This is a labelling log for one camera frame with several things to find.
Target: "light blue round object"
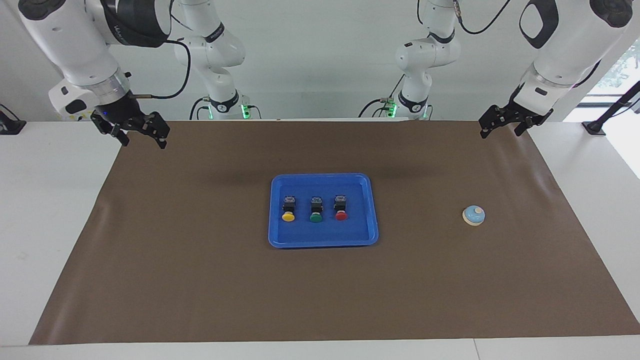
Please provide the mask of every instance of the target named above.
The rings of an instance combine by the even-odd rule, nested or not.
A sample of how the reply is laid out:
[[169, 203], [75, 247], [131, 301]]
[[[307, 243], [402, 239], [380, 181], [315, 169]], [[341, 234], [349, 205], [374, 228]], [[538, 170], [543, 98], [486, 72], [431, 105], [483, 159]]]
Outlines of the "light blue round object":
[[476, 205], [471, 205], [462, 212], [462, 219], [471, 226], [478, 226], [484, 222], [484, 210]]

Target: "black stand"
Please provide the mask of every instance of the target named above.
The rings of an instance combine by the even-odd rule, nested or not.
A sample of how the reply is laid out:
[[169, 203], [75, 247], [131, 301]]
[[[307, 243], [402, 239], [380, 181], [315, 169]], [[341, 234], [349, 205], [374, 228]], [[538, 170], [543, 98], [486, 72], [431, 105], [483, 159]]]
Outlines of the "black stand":
[[27, 124], [23, 120], [12, 120], [0, 111], [0, 135], [18, 135]]
[[634, 86], [631, 86], [628, 92], [625, 95], [622, 95], [615, 104], [611, 105], [611, 107], [604, 113], [598, 120], [588, 122], [585, 121], [582, 123], [584, 129], [591, 135], [606, 135], [604, 131], [602, 131], [602, 126], [607, 120], [611, 119], [613, 115], [615, 115], [618, 110], [620, 110], [624, 105], [626, 105], [629, 100], [633, 99], [640, 92], [640, 81], [638, 81]]

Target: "green button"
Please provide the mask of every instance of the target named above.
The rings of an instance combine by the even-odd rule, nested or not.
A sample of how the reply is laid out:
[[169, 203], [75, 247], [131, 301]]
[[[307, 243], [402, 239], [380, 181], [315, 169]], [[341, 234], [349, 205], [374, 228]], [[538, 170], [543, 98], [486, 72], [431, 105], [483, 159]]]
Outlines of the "green button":
[[320, 215], [320, 213], [313, 213], [309, 217], [309, 220], [311, 220], [311, 222], [322, 222], [322, 215]]

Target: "yellow button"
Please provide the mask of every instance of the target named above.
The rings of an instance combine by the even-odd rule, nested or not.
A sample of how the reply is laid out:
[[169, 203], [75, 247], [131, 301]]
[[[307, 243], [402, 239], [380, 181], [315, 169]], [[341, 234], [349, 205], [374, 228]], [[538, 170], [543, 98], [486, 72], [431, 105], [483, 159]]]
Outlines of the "yellow button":
[[296, 217], [290, 211], [287, 211], [286, 213], [284, 213], [282, 215], [282, 220], [285, 220], [286, 222], [292, 222], [295, 219], [296, 219]]

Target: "red button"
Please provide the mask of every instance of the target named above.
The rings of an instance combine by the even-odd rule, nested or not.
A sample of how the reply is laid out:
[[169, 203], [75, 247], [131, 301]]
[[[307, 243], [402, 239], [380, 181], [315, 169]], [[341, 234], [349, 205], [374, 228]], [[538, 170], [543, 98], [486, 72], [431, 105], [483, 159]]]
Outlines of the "red button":
[[347, 220], [347, 218], [348, 218], [347, 213], [342, 210], [338, 211], [338, 213], [335, 214], [335, 219], [338, 221]]

